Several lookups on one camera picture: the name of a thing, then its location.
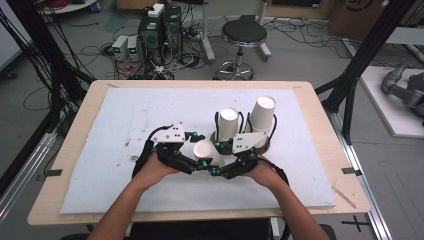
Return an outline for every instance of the white sheet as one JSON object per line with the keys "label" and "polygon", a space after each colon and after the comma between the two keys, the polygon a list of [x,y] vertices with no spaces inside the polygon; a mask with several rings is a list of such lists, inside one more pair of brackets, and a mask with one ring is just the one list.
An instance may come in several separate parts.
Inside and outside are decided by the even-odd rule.
{"label": "white sheet", "polygon": [[[214,114],[225,107],[251,112],[262,95],[276,102],[278,126],[265,156],[282,167],[307,207],[335,200],[291,90],[111,88],[72,174],[61,213],[106,212],[131,178],[134,160],[157,127],[183,122],[210,137]],[[181,151],[194,158],[194,144]],[[226,156],[227,163],[235,157]],[[197,172],[166,177],[142,197],[137,212],[278,208],[272,194],[247,177],[225,180]]]}

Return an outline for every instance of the stool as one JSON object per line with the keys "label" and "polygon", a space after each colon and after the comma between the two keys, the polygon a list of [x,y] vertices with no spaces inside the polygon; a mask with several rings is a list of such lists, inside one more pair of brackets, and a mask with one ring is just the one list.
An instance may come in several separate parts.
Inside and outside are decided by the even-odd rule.
{"label": "stool", "polygon": [[214,80],[254,80],[253,68],[241,61],[244,47],[258,47],[265,42],[267,33],[264,27],[252,20],[234,20],[222,27],[222,38],[239,46],[235,61],[225,62],[215,72]]}

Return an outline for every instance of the cup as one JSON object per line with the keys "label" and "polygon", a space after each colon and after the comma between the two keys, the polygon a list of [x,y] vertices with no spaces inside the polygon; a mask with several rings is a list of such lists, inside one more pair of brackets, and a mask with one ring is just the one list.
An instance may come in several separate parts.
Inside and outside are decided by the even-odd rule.
{"label": "cup", "polygon": [[233,138],[238,133],[238,117],[239,113],[234,108],[222,109],[218,118],[219,136],[217,138],[215,132],[215,139],[218,139],[219,142],[226,142]]}
{"label": "cup", "polygon": [[194,145],[193,152],[196,160],[201,158],[212,158],[211,166],[224,166],[224,159],[218,153],[214,144],[207,139],[198,141]]}
{"label": "cup", "polygon": [[272,126],[276,102],[270,96],[259,97],[250,114],[250,122],[255,129],[265,130]]}

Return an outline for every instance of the wooden table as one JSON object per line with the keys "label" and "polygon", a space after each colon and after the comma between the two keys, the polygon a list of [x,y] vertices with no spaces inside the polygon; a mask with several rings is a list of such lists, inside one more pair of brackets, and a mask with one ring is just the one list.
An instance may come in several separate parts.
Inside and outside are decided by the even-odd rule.
{"label": "wooden table", "polygon": [[[31,225],[96,223],[103,214],[60,214],[75,163],[109,88],[239,88],[293,90],[305,122],[322,161],[336,198],[336,207],[310,209],[312,214],[366,213],[370,204],[355,174],[344,174],[351,164],[336,137],[312,86],[307,82],[284,81],[95,81],[84,99],[74,123],[60,149],[52,169],[63,169],[61,176],[48,177],[29,214]],[[258,218],[281,216],[280,209],[240,211],[196,211],[136,213],[132,221],[178,221],[200,219]]]}

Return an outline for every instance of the human arm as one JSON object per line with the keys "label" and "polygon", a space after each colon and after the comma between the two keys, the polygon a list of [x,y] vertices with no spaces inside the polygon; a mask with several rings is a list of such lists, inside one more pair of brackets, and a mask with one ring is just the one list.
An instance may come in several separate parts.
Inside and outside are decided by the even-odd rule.
{"label": "human arm", "polygon": [[295,240],[329,239],[321,226],[303,206],[290,187],[266,163],[259,164],[245,176],[268,188],[280,205]]}
{"label": "human arm", "polygon": [[143,193],[165,176],[177,172],[163,165],[157,154],[152,153],[143,168],[122,190],[102,217],[88,240],[122,240]]}

